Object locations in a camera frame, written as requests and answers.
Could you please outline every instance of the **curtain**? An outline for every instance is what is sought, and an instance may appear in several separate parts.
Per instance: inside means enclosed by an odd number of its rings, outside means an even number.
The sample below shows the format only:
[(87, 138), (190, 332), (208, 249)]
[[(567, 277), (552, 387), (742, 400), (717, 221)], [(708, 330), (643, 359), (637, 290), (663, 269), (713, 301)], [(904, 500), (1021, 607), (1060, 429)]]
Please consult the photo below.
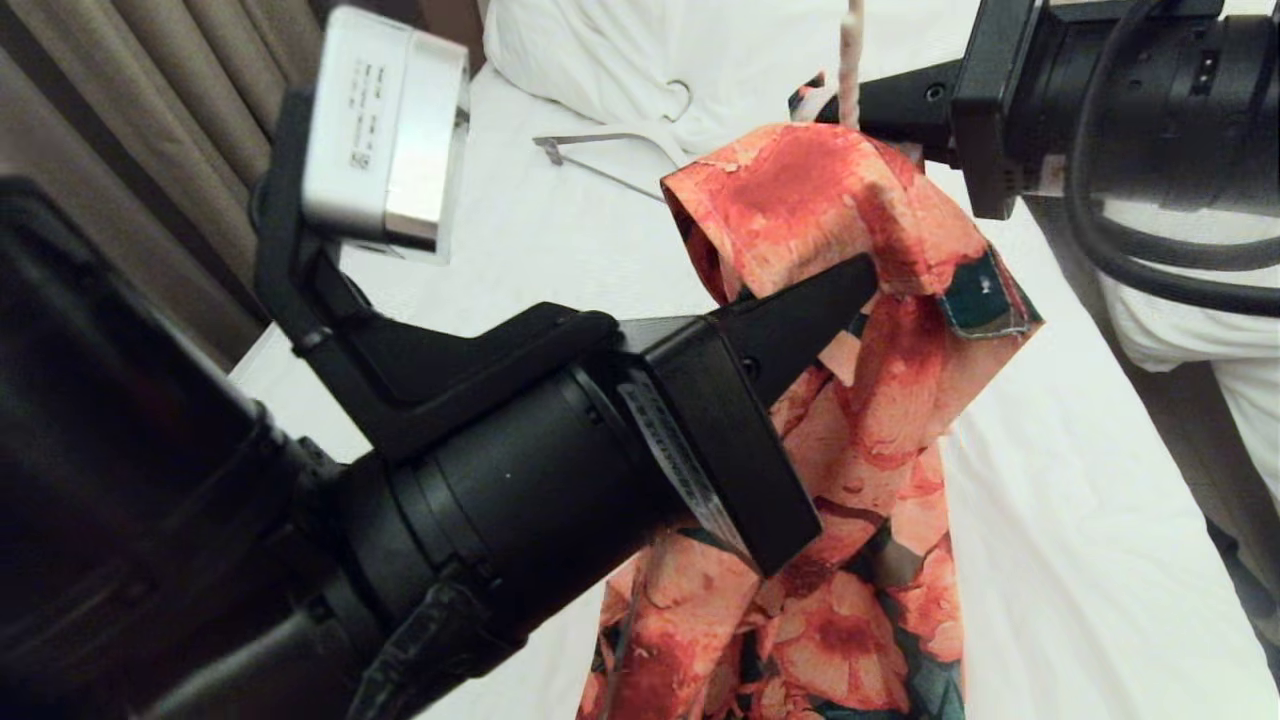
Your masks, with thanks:
[(250, 191), (320, 45), (307, 0), (0, 0), (0, 168), (227, 368), (266, 320)]

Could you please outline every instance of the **white camera housing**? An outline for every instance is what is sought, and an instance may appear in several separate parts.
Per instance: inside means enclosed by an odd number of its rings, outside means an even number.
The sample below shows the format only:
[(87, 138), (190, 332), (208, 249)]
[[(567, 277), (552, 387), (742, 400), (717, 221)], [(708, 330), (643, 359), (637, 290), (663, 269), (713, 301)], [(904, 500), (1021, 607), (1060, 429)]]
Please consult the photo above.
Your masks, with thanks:
[(334, 9), (302, 176), (307, 222), (378, 252), (448, 263), (468, 92), (462, 45)]

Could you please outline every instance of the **black cylindrical housing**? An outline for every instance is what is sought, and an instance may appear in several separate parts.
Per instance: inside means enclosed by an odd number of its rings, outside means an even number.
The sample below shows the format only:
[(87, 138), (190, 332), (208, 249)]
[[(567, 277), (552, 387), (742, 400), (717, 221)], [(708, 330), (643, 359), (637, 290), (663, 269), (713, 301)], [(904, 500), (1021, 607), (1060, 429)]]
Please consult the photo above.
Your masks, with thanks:
[[(1037, 31), (1005, 132), (1024, 191), (1061, 182), (1084, 87), (1112, 22)], [(1171, 210), (1280, 215), (1280, 73), (1267, 17), (1157, 18), (1107, 79), (1096, 190)]]
[(549, 378), (444, 443), (420, 471), (442, 482), (488, 552), (494, 610), (532, 632), (635, 553), (684, 505), (582, 370)]

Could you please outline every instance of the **bed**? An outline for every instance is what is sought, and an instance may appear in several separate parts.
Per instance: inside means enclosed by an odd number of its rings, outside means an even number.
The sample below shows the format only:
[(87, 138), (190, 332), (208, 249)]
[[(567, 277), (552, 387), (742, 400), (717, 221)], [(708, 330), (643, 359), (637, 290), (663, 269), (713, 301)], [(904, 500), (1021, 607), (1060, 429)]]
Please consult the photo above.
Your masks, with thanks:
[[(975, 4), (945, 5), (946, 19), (910, 9), (869, 20), (870, 76), (959, 55), (961, 14)], [(831, 40), (828, 20), (804, 26), (815, 45)], [(923, 50), (895, 53), (906, 33)], [(543, 300), (617, 318), (713, 306), (662, 204), (552, 165), (531, 142), (596, 122), (526, 94), (493, 65), (474, 81), (471, 117), (452, 264), (343, 258), (380, 310), (474, 334)], [(640, 142), (581, 151), (636, 182), (669, 170)], [(931, 167), (929, 177), (965, 204), (957, 173)], [(1021, 206), (979, 225), (1047, 324), (942, 445), (969, 716), (1272, 720), (1275, 684), (1203, 516), (1042, 232)], [(232, 379), (338, 460), (369, 447), (274, 327)], [(422, 717), (573, 717), (603, 592), (580, 597), (515, 659)]]

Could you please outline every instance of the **white pillow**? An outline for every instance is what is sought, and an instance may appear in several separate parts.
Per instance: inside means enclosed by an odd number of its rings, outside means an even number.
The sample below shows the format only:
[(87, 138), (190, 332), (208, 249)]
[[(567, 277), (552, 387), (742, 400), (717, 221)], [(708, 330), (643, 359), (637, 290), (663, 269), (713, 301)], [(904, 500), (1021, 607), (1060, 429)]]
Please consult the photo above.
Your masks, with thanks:
[(668, 119), (703, 154), (787, 119), (786, 100), (838, 61), (846, 0), (493, 0), (489, 61), (589, 118)]

